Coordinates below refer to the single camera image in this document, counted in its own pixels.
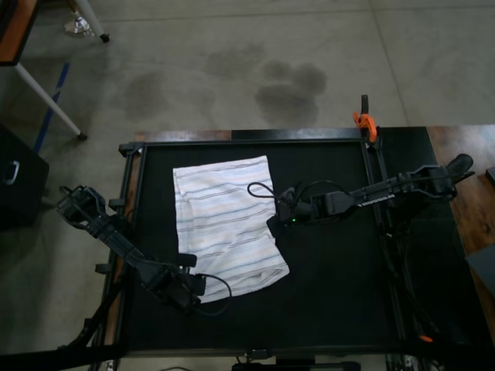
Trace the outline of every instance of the towel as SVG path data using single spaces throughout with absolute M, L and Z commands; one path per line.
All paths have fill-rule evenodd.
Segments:
M 275 201 L 247 191 L 251 182 L 273 189 L 266 156 L 175 168 L 173 181 L 179 252 L 197 256 L 191 274 L 223 278 L 233 296 L 260 290 L 288 274 L 266 225 L 275 214 Z M 251 191 L 270 196 L 259 186 Z M 203 303 L 228 296 L 225 284 L 207 278 Z

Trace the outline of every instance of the wet stain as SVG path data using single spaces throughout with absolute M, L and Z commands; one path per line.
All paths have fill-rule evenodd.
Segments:
M 308 94 L 321 94 L 326 89 L 326 74 L 312 64 L 303 64 L 292 74 L 292 83 Z
M 226 49 L 210 54 L 204 71 L 228 80 L 240 79 L 247 76 L 265 58 L 263 46 L 249 44 L 242 49 Z
M 125 88 L 125 113 L 132 120 L 152 118 L 167 111 L 169 104 L 161 90 L 163 74 L 158 71 L 138 75 Z
M 287 62 L 272 60 L 263 67 L 263 76 L 267 80 L 286 81 L 292 75 L 292 67 Z
M 201 117 L 206 118 L 208 129 L 216 128 L 217 123 L 213 115 L 213 106 L 216 100 L 215 93 L 210 89 L 189 90 L 187 97 Z
M 293 69 L 288 63 L 271 61 L 263 68 L 267 80 L 285 80 L 260 87 L 254 96 L 261 116 L 277 128 L 304 128 L 316 123 L 316 96 L 326 89 L 326 74 L 312 64 Z
M 264 120 L 280 128 L 308 126 L 318 117 L 314 98 L 287 83 L 260 88 L 255 100 Z

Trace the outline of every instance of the clamp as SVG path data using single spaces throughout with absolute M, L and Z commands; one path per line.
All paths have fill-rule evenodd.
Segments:
M 354 122 L 359 129 L 367 129 L 369 133 L 368 143 L 374 145 L 377 141 L 377 125 L 374 123 L 374 119 L 369 114 L 370 108 L 368 106 L 368 96 L 361 95 L 361 115 L 358 116 L 357 112 L 353 113 Z

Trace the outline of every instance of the black case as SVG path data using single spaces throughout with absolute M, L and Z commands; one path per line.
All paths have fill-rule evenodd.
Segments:
M 32 224 L 50 167 L 0 124 L 0 230 Z

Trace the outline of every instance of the orange clamp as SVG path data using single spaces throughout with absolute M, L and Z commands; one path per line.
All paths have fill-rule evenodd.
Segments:
M 433 339 L 430 338 L 429 336 L 426 336 L 426 335 L 420 335 L 419 338 L 423 341 L 423 342 L 433 342 Z
M 361 97 L 361 115 L 358 116 L 357 112 L 354 112 L 353 117 L 359 129 L 368 129 L 370 132 L 370 143 L 374 144 L 377 141 L 377 125 L 375 125 L 374 119 L 368 114 L 367 95 Z

